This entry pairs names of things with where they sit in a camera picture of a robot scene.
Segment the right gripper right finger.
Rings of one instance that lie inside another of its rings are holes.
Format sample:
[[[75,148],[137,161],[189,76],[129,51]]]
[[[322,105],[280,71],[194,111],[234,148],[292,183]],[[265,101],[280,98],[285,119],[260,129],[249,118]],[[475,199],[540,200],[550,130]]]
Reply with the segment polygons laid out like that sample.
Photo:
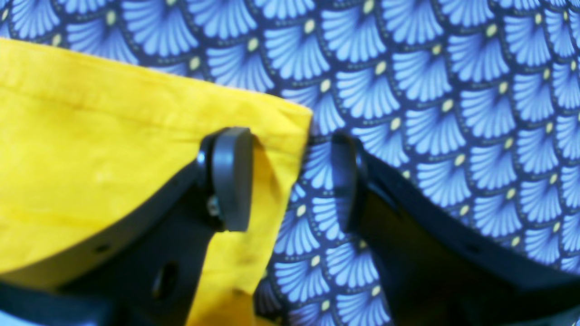
[[[397,326],[570,326],[579,277],[470,231],[344,132],[331,137],[339,225],[371,249]]]

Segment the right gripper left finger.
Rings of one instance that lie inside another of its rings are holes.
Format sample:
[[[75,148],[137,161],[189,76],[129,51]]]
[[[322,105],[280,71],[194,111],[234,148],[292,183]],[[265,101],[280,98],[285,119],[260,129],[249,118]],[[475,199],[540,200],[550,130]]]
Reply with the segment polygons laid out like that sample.
[[[184,326],[216,233],[245,232],[253,134],[203,138],[195,159],[131,213],[34,264],[1,274],[3,326]]]

